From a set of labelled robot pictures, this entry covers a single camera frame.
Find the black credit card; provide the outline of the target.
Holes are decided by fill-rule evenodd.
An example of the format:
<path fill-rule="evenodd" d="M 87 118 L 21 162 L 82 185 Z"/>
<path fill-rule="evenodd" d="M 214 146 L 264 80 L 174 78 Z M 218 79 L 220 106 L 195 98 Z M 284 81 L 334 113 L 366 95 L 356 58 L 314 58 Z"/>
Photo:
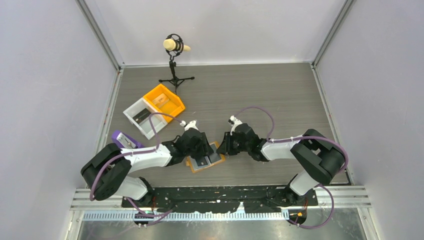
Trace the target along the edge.
<path fill-rule="evenodd" d="M 204 166 L 208 166 L 210 164 L 209 158 L 207 156 L 196 158 L 195 163 L 199 168 L 204 167 Z"/>
<path fill-rule="evenodd" d="M 210 164 L 216 164 L 222 160 L 222 156 L 216 152 L 208 156 Z"/>

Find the orange leather card holder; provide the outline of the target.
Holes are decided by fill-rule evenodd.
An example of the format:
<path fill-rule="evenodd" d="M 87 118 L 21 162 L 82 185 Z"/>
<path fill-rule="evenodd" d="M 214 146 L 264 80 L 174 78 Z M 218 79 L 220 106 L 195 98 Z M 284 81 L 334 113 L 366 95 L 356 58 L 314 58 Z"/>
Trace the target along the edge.
<path fill-rule="evenodd" d="M 217 141 L 211 142 L 209 146 L 212 148 L 213 153 L 209 156 L 205 156 L 203 159 L 194 159 L 188 156 L 185 160 L 185 165 L 190 167 L 192 173 L 197 173 L 217 164 L 223 163 L 226 161 L 226 158 L 223 154 L 217 153 L 219 144 Z"/>

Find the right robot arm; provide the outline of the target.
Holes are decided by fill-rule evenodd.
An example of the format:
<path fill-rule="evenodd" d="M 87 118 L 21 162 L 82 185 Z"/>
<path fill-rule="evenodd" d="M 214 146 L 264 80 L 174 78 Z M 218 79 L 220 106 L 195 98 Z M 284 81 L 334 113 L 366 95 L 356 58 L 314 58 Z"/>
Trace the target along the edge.
<path fill-rule="evenodd" d="M 306 194 L 318 185 L 329 184 L 346 168 L 348 159 L 342 148 L 315 129 L 286 139 L 260 138 L 246 123 L 224 134 L 219 154 L 234 156 L 246 152 L 257 162 L 295 159 L 303 170 L 278 193 L 266 197 L 271 205 L 288 207 L 304 202 Z"/>

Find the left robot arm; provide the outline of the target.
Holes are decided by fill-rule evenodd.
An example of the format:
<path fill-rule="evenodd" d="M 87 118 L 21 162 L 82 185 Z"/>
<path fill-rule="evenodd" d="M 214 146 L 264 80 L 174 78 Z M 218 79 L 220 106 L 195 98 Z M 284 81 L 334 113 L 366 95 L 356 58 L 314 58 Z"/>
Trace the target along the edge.
<path fill-rule="evenodd" d="M 103 201 L 117 195 L 148 207 L 154 199 L 152 188 L 145 178 L 131 177 L 131 173 L 170 167 L 187 157 L 203 160 L 214 153 L 205 132 L 189 128 L 175 139 L 153 147 L 131 149 L 109 143 L 82 167 L 80 173 L 90 189 L 91 201 Z"/>

